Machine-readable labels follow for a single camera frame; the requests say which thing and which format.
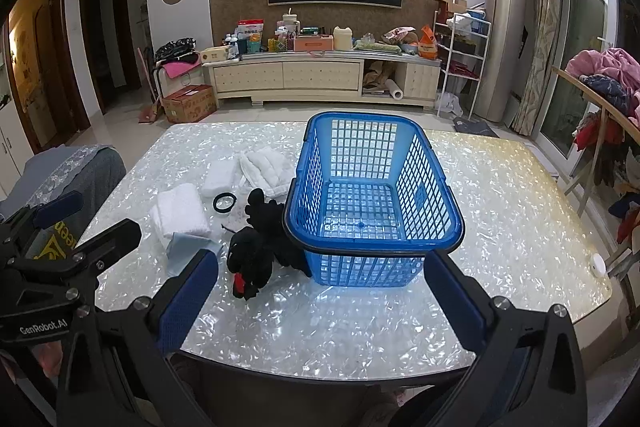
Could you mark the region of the white quilted cloth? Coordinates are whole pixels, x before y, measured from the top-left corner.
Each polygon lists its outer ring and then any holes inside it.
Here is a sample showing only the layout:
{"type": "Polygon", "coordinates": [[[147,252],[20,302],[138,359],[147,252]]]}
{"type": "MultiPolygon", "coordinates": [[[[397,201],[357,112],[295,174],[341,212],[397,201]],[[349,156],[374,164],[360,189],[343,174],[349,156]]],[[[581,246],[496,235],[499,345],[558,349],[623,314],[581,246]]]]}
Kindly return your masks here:
{"type": "Polygon", "coordinates": [[[288,194],[293,167],[277,150],[266,146],[260,150],[241,153],[239,164],[242,175],[251,188],[260,188],[270,198],[288,194]]]}

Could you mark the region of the cream tv cabinet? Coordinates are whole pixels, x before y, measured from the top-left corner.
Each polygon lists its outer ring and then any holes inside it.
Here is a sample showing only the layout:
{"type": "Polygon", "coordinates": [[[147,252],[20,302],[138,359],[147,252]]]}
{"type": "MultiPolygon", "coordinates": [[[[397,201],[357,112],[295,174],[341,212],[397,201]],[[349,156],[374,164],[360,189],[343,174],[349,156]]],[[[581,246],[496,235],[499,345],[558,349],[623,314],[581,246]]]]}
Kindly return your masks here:
{"type": "Polygon", "coordinates": [[[246,54],[205,63],[217,103],[247,98],[266,102],[407,105],[432,109],[439,60],[372,51],[274,52],[246,54]],[[404,91],[394,100],[385,87],[393,79],[404,91]]]}

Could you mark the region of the white paper roll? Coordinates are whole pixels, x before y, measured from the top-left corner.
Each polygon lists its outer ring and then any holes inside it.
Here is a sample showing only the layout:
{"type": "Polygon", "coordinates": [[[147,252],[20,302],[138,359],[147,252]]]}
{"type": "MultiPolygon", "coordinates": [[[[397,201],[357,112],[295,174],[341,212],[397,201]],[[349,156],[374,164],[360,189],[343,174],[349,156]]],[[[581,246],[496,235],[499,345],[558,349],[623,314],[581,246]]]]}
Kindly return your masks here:
{"type": "Polygon", "coordinates": [[[393,79],[387,78],[385,80],[385,87],[394,100],[400,101],[404,98],[404,91],[400,89],[398,84],[393,79]]]}

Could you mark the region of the blue plastic basket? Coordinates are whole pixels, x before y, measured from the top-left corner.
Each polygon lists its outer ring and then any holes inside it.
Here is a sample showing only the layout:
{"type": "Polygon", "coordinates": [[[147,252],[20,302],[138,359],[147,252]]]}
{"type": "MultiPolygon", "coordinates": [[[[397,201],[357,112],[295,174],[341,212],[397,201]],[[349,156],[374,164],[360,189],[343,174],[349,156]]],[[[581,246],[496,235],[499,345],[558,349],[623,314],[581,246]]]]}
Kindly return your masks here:
{"type": "Polygon", "coordinates": [[[464,221],[423,129],[384,114],[324,112],[305,129],[283,228],[324,286],[402,287],[464,221]]]}

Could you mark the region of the black plush toy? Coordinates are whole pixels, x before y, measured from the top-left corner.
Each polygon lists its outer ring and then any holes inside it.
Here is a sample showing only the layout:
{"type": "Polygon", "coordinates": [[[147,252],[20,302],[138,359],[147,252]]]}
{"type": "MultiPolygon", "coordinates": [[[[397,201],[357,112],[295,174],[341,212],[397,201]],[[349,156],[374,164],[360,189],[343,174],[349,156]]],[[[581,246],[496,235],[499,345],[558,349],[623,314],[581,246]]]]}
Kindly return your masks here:
{"type": "Polygon", "coordinates": [[[254,188],[245,213],[247,226],[232,235],[227,258],[235,298],[256,297],[269,282],[274,262],[311,277],[306,255],[284,231],[283,204],[267,200],[261,188],[254,188]]]}

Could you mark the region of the light blue cloth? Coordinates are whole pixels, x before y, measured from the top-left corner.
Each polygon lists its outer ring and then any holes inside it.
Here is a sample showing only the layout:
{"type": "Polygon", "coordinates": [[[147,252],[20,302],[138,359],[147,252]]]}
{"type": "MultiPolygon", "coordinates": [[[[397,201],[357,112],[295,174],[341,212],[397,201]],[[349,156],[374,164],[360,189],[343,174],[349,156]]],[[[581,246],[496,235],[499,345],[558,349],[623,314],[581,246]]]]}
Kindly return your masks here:
{"type": "Polygon", "coordinates": [[[170,277],[178,277],[201,249],[206,249],[206,251],[211,251],[218,255],[221,247],[221,243],[215,241],[215,239],[186,233],[175,233],[166,248],[167,274],[170,277]]]}

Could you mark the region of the pile of pink clothes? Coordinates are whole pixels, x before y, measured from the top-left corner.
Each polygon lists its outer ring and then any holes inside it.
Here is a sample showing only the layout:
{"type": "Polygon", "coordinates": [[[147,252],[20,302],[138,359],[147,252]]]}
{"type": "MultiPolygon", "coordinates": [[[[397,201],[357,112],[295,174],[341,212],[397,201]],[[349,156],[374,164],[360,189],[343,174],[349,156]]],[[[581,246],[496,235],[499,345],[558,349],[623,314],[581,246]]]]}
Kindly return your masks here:
{"type": "Polygon", "coordinates": [[[620,111],[639,127],[639,63],[624,49],[582,50],[565,70],[613,105],[623,105],[620,111]]]}

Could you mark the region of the white round cap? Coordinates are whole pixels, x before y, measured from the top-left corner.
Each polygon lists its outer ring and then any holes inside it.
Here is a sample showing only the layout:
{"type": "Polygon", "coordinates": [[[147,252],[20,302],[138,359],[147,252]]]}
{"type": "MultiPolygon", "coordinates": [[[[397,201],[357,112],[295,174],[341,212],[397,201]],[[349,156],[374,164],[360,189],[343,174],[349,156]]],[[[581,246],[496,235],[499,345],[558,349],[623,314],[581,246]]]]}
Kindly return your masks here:
{"type": "Polygon", "coordinates": [[[608,269],[606,269],[606,264],[603,258],[599,254],[593,254],[590,257],[590,270],[595,277],[606,277],[608,274],[608,269]]]}

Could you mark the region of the tall air conditioner unit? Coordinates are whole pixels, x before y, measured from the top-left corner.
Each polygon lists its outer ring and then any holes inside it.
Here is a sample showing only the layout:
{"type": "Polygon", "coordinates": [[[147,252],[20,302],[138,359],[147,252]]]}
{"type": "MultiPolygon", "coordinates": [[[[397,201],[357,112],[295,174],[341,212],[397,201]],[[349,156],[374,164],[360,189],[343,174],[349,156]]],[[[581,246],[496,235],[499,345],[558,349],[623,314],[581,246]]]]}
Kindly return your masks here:
{"type": "Polygon", "coordinates": [[[502,119],[515,82],[525,28],[526,0],[486,0],[490,34],[474,113],[486,120],[502,119]]]}

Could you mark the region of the cream plastic jug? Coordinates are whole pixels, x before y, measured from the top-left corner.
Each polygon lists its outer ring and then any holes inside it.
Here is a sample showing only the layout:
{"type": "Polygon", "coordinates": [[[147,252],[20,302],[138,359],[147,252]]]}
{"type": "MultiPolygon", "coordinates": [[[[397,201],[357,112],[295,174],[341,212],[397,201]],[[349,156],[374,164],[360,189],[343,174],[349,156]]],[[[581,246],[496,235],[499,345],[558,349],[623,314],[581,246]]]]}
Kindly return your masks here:
{"type": "Polygon", "coordinates": [[[334,51],[351,51],[353,48],[352,28],[335,26],[333,29],[334,51]]]}

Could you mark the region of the dark bag on floor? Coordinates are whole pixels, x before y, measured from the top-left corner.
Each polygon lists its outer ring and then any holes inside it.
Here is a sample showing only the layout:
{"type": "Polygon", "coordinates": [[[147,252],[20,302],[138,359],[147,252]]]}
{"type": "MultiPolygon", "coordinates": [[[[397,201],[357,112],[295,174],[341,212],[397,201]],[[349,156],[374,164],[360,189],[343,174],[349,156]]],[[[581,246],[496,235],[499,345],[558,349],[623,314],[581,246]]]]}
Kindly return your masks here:
{"type": "Polygon", "coordinates": [[[486,124],[485,121],[469,120],[463,117],[454,117],[452,120],[454,130],[460,133],[489,136],[489,138],[497,138],[498,134],[486,124]]]}

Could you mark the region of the white towel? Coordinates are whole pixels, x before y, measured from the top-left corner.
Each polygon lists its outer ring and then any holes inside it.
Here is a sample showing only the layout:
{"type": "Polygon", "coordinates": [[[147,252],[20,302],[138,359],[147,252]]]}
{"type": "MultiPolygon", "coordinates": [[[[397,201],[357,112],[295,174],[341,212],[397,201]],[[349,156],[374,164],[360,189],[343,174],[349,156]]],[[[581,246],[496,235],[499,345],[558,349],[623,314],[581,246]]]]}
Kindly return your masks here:
{"type": "Polygon", "coordinates": [[[150,216],[158,239],[164,243],[175,234],[208,237],[212,233],[200,193],[192,183],[160,192],[150,216]]]}

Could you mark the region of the pink box on cabinet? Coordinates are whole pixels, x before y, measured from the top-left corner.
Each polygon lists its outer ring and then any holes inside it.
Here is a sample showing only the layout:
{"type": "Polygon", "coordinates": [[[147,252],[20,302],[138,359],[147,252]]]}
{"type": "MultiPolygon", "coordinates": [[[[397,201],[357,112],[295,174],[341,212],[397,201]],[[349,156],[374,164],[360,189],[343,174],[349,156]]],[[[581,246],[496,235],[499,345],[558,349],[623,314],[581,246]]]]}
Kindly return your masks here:
{"type": "Polygon", "coordinates": [[[326,52],[334,47],[333,37],[326,35],[299,35],[294,38],[295,52],[326,52]]]}

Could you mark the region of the white metal shelf rack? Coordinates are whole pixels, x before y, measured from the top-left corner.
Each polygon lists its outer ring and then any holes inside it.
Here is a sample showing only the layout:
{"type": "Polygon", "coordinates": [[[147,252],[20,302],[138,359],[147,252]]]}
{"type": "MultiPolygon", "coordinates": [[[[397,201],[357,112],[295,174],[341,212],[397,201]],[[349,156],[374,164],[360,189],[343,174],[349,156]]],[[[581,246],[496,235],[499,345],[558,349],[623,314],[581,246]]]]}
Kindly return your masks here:
{"type": "Polygon", "coordinates": [[[436,102],[437,115],[442,113],[445,92],[454,92],[456,82],[465,81],[460,93],[471,98],[461,102],[472,117],[478,89],[483,79],[492,23],[481,9],[467,9],[447,17],[434,15],[434,34],[440,57],[440,98],[436,102]]]}

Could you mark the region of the orange bag on cabinet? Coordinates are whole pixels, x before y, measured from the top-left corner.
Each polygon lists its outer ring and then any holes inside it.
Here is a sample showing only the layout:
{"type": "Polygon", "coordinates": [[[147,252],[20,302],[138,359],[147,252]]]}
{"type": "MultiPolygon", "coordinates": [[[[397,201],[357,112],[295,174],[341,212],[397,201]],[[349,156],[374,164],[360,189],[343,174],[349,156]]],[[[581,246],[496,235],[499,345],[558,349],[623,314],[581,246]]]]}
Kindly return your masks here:
{"type": "Polygon", "coordinates": [[[433,29],[425,25],[421,28],[422,35],[418,41],[418,54],[425,60],[435,61],[438,54],[437,40],[433,29]]]}

